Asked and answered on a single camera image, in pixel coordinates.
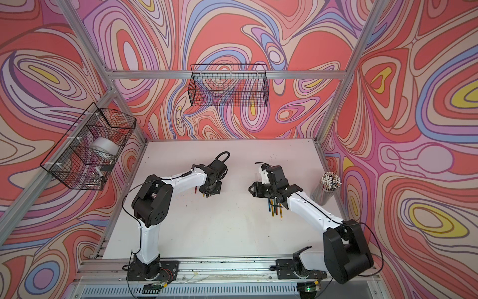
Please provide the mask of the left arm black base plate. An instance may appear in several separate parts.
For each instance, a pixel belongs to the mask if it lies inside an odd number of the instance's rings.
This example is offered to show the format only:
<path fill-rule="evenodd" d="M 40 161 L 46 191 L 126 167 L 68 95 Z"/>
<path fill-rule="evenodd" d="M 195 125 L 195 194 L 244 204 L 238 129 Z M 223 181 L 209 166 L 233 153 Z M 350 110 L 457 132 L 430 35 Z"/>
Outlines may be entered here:
<path fill-rule="evenodd" d="M 149 265 L 133 261 L 124 265 L 122 270 L 126 271 L 127 281 L 132 282 L 167 282 L 177 279 L 179 270 L 178 260 L 167 260 Z"/>

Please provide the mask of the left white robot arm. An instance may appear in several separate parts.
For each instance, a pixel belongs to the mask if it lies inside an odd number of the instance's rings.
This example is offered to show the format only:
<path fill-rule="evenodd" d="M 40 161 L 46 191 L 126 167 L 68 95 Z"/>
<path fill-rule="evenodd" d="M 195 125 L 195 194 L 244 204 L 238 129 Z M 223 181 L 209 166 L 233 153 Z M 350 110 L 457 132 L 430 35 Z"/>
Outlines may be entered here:
<path fill-rule="evenodd" d="M 216 159 L 208 165 L 193 165 L 186 173 L 172 177 L 152 174 L 146 178 L 131 204 L 134 217 L 139 220 L 136 258 L 142 264 L 151 265 L 159 257 L 159 227 L 168 215 L 173 197 L 195 188 L 205 197 L 220 194 L 227 171 L 225 163 Z"/>

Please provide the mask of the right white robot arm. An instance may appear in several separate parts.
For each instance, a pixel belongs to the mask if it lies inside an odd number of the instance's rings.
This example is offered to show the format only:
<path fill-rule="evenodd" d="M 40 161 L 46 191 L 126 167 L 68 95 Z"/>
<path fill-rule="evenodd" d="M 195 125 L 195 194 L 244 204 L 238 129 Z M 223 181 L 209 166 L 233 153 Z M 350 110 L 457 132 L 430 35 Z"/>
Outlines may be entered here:
<path fill-rule="evenodd" d="M 268 200 L 271 212 L 287 209 L 305 220 L 322 235 L 322 250 L 306 246 L 291 259 L 278 259 L 270 267 L 279 279 L 321 280 L 327 274 L 344 284 L 374 266 L 363 226 L 355 220 L 343 220 L 315 203 L 302 188 L 290 184 L 281 166 L 259 162 L 260 181 L 249 187 L 255 198 Z"/>

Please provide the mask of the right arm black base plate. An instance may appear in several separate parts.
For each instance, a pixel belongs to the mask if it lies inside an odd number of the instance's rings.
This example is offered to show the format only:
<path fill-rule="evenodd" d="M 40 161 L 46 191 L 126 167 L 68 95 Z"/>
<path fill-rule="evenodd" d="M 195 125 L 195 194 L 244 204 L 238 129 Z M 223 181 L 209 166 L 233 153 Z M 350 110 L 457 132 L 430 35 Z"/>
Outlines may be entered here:
<path fill-rule="evenodd" d="M 315 279 L 321 281 L 327 279 L 326 272 L 307 270 L 300 262 L 293 259 L 277 259 L 275 265 L 269 267 L 269 271 L 275 272 L 279 280 Z"/>

